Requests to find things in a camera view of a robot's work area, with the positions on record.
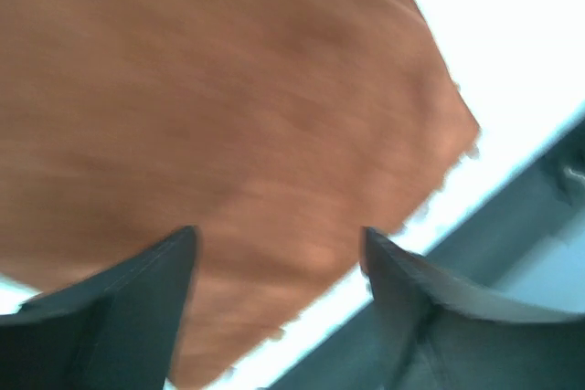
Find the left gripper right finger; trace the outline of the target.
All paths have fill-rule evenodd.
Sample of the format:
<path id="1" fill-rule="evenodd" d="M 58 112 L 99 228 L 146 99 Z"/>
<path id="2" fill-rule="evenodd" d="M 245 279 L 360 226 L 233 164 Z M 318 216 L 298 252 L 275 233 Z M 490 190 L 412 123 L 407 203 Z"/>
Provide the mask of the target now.
<path id="1" fill-rule="evenodd" d="M 363 254 L 386 389 L 581 389 L 584 315 L 510 299 L 373 227 Z"/>

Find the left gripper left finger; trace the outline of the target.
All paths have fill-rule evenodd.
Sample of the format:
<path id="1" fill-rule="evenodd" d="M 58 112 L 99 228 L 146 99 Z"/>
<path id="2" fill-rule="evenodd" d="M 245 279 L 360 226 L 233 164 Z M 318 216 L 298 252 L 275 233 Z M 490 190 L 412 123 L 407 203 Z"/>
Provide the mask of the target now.
<path id="1" fill-rule="evenodd" d="M 2 316 L 2 388 L 163 388 L 196 260 L 197 231 L 182 227 Z"/>

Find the brown towel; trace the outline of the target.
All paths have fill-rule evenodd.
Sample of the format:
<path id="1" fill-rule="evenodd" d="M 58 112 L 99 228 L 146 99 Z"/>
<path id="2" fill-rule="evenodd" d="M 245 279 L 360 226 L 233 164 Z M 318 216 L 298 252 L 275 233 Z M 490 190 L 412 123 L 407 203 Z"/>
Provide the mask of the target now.
<path id="1" fill-rule="evenodd" d="M 1 270 L 53 290 L 198 226 L 199 389 L 478 132 L 414 0 L 1 0 Z"/>

